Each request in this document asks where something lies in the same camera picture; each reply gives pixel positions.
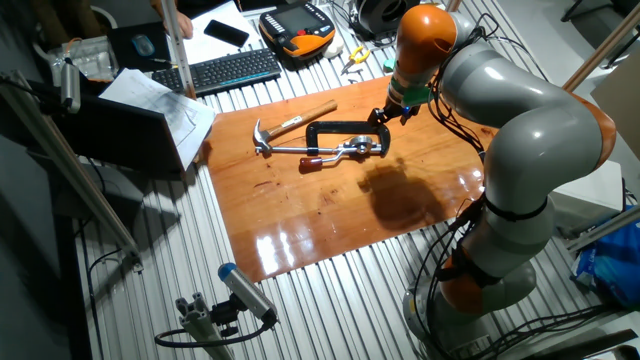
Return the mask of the person hand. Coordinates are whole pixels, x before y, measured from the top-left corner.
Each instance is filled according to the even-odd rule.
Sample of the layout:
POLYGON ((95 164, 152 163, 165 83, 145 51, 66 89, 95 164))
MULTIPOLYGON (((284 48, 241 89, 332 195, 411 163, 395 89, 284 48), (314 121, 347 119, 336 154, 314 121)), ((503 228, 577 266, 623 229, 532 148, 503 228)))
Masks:
POLYGON ((181 36, 185 39, 191 39, 193 37, 193 24, 191 19, 180 11, 177 12, 176 16, 181 36))

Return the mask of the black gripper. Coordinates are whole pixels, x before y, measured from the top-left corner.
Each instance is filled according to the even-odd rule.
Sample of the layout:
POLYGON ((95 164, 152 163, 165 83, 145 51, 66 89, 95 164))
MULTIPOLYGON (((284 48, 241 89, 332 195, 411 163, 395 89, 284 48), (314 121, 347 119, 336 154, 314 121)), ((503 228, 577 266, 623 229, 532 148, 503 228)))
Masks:
POLYGON ((413 116, 419 113, 421 106, 402 106, 387 98, 383 108, 373 108, 368 116, 367 122, 372 127, 379 127, 388 121, 399 118, 402 126, 407 125, 413 116))

